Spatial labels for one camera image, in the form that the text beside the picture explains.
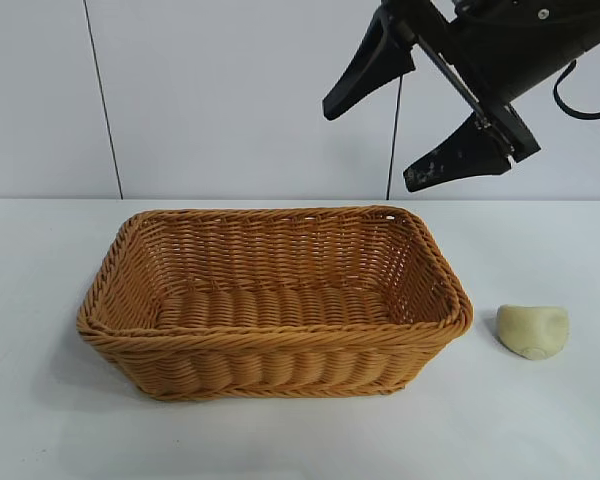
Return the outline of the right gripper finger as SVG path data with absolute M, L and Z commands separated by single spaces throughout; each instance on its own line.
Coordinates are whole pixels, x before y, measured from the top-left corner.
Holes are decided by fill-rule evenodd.
M 403 172 L 409 192 L 418 192 L 455 180 L 499 176 L 510 170 L 506 151 L 491 128 L 472 113 L 446 140 Z
M 414 34 L 399 30 L 387 10 L 376 10 L 349 65 L 322 100 L 324 117 L 333 121 L 366 96 L 394 79 L 415 70 Z

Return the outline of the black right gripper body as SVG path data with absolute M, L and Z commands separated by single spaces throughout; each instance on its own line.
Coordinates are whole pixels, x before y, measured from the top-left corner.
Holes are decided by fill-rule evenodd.
M 430 1 L 384 1 L 406 35 L 453 86 L 485 128 L 508 154 L 521 161 L 539 145 L 511 106 L 537 81 L 537 70 L 525 58 L 522 10 L 513 1 L 456 1 L 456 18 L 448 21 Z

